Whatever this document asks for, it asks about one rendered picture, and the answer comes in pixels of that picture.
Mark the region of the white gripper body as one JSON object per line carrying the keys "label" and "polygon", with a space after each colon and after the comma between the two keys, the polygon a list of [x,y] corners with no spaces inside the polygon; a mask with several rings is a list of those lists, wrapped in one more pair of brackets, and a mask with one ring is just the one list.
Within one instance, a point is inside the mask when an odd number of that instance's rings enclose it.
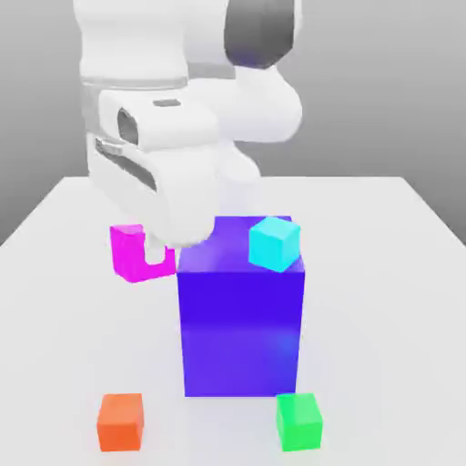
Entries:
{"label": "white gripper body", "polygon": [[91,181],[146,232],[170,247],[211,234],[218,211],[214,145],[144,152],[86,139]]}

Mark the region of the small magenta cube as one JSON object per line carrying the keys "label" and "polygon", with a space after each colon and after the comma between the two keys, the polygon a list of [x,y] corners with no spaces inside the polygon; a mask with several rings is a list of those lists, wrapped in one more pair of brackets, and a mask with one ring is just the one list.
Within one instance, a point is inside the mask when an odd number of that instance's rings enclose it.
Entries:
{"label": "small magenta cube", "polygon": [[147,263],[146,234],[142,225],[114,225],[109,232],[114,271],[127,282],[138,283],[177,273],[176,254],[172,248],[164,249],[161,262]]}

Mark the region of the small cyan cube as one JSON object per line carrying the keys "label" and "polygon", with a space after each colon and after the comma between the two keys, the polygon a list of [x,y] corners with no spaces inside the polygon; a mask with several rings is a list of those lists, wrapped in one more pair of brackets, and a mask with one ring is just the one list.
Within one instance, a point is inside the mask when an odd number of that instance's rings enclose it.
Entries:
{"label": "small cyan cube", "polygon": [[275,272],[284,272],[300,255],[298,224],[278,217],[265,217],[248,233],[248,261]]}

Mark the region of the small orange cube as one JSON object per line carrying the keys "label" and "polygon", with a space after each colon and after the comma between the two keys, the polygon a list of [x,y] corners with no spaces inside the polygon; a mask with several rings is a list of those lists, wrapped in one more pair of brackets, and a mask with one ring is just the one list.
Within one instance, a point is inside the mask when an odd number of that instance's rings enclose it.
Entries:
{"label": "small orange cube", "polygon": [[100,450],[139,451],[144,425],[141,393],[105,394],[96,422]]}

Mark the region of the small green cube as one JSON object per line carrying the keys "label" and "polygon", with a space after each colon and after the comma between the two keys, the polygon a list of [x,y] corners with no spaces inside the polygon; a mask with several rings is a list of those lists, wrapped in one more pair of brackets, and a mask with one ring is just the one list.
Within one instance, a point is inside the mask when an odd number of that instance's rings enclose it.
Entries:
{"label": "small green cube", "polygon": [[323,418],[313,393],[283,393],[276,397],[276,423],[283,451],[320,448]]}

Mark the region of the large blue box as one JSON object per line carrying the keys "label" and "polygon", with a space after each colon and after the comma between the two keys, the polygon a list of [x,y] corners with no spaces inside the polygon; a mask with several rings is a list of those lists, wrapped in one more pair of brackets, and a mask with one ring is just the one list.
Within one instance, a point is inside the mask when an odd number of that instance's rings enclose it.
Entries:
{"label": "large blue box", "polygon": [[296,389],[306,271],[248,260],[259,217],[218,217],[210,237],[182,249],[177,267],[188,397],[273,397]]}

